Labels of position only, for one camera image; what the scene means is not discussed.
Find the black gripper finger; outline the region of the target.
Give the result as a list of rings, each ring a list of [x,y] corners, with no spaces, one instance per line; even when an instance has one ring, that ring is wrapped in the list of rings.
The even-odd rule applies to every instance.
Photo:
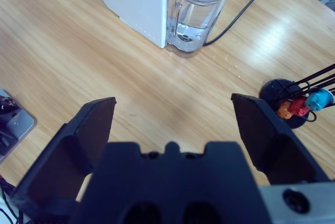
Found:
[[[327,174],[266,101],[231,95],[241,140],[272,185],[329,182]]]
[[[12,194],[27,216],[71,216],[77,195],[109,139],[116,99],[84,104],[63,124]]]

